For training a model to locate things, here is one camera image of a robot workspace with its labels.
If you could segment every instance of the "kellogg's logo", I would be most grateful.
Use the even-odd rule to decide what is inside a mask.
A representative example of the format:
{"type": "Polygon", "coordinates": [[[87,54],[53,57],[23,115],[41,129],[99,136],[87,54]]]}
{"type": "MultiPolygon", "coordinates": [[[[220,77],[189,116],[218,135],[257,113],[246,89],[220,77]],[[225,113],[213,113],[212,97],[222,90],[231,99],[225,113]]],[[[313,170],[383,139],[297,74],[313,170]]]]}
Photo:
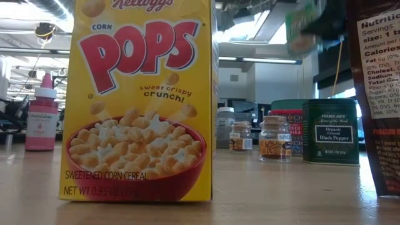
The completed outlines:
{"type": "Polygon", "coordinates": [[[112,0],[113,9],[145,8],[147,13],[158,13],[166,6],[172,6],[174,0],[112,0]]]}

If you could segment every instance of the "green box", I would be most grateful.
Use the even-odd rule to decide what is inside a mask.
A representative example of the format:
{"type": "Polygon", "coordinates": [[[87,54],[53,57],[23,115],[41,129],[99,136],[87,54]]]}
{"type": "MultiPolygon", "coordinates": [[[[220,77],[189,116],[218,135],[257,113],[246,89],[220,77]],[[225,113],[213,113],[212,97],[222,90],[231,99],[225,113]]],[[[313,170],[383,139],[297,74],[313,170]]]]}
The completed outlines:
{"type": "Polygon", "coordinates": [[[310,163],[359,165],[356,103],[312,99],[303,104],[303,159],[310,163]]]}

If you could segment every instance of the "wooden table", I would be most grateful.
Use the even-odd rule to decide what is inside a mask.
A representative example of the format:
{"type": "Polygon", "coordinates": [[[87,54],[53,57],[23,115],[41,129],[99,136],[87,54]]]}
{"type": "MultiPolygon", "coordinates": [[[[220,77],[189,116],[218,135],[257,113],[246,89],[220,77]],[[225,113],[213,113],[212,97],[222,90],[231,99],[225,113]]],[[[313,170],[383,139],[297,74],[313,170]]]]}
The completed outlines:
{"type": "Polygon", "coordinates": [[[0,149],[0,224],[399,224],[400,199],[377,198],[361,167],[262,163],[217,150],[214,200],[185,204],[99,204],[57,199],[54,152],[0,149]]]}

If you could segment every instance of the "label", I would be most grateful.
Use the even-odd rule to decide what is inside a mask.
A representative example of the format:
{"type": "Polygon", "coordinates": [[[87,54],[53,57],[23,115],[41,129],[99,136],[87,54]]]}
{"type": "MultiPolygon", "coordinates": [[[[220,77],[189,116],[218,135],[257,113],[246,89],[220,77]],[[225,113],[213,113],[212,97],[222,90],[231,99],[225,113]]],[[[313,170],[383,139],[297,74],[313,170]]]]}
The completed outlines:
{"type": "Polygon", "coordinates": [[[235,120],[232,118],[217,118],[217,126],[232,126],[235,120]]]}
{"type": "Polygon", "coordinates": [[[357,22],[364,86],[373,119],[400,112],[400,9],[357,22]]]}
{"type": "Polygon", "coordinates": [[[57,114],[28,112],[26,136],[31,138],[55,138],[57,121],[57,114]]]}
{"type": "Polygon", "coordinates": [[[252,150],[253,140],[251,138],[240,138],[240,134],[231,133],[230,134],[229,149],[230,150],[252,150]]]}
{"type": "Polygon", "coordinates": [[[315,126],[315,141],[317,143],[353,143],[352,126],[315,126]]]}
{"type": "Polygon", "coordinates": [[[292,154],[290,140],[264,139],[259,140],[259,145],[262,156],[291,156],[292,154]]]}

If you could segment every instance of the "cereal box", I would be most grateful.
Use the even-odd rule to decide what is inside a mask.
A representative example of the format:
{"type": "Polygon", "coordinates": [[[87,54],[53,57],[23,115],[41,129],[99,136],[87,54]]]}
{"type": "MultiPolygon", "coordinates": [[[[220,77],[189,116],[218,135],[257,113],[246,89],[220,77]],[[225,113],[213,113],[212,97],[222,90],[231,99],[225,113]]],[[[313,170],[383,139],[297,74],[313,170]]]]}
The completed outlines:
{"type": "Polygon", "coordinates": [[[209,201],[218,99],[215,3],[76,4],[59,197],[209,201]]]}

